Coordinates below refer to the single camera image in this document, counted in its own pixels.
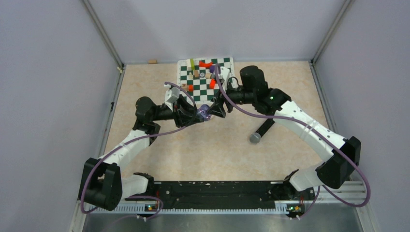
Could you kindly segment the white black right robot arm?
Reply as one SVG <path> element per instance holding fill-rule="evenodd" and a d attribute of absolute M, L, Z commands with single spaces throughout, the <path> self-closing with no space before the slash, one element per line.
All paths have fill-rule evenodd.
<path fill-rule="evenodd" d="M 347 139 L 329 130 L 302 110 L 288 94 L 278 88 L 269 88 L 264 72 L 255 65 L 240 70 L 241 85 L 226 67 L 212 67 L 211 72 L 214 80 L 220 80 L 225 92 L 215 94 L 209 113 L 224 118 L 234 104 L 251 104 L 265 118 L 273 116 L 274 122 L 298 135 L 321 158 L 320 163 L 286 177 L 289 183 L 283 186 L 283 192 L 287 198 L 297 199 L 304 190 L 315 186 L 339 189 L 349 179 L 353 165 L 360 161 L 358 138 Z"/>

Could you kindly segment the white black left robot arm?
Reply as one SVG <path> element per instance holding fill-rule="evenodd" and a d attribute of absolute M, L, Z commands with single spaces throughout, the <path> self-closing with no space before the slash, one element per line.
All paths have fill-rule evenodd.
<path fill-rule="evenodd" d="M 115 148 L 98 159 L 89 158 L 83 168 L 78 198 L 83 213 L 89 213 L 84 204 L 112 211 L 120 201 L 138 194 L 149 200 L 155 194 L 155 187 L 144 174 L 123 178 L 121 171 L 144 149 L 159 137 L 159 120 L 175 120 L 181 131 L 200 122 L 196 104 L 190 104 L 182 96 L 172 96 L 170 102 L 156 105 L 151 98 L 141 97 L 136 101 L 136 122 L 134 127 Z"/>

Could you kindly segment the grey-blue earbud case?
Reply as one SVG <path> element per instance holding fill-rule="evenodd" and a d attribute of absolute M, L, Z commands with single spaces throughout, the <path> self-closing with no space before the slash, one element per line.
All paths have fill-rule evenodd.
<path fill-rule="evenodd" d="M 202 104 L 200 108 L 197 110 L 196 115 L 202 118 L 204 121 L 209 121 L 211 119 L 211 115 L 208 113 L 209 105 Z"/>

